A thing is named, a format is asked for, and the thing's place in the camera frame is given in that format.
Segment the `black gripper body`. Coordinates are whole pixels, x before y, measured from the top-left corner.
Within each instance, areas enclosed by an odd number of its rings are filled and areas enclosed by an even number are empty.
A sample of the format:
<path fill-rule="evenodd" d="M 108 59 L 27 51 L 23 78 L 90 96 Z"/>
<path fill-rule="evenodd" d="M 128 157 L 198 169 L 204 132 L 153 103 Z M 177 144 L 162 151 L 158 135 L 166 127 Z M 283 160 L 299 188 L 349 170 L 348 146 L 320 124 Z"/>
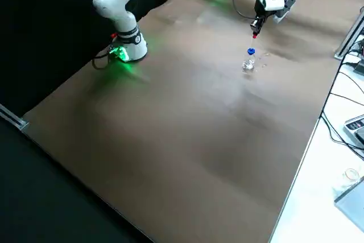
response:
<path fill-rule="evenodd" d="M 265 10 L 265 6 L 261 3 L 260 0 L 255 1 L 254 11 L 255 11 L 255 18 L 254 18 L 255 20 L 266 20 L 268 17 L 274 14 L 273 11 Z"/>

